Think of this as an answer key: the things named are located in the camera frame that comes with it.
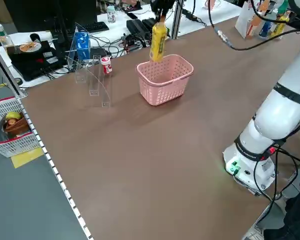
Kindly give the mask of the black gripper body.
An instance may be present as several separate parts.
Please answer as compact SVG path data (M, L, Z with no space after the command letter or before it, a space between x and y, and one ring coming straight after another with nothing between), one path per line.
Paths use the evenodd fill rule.
M173 7L175 0L150 0L150 7L153 12L167 11Z

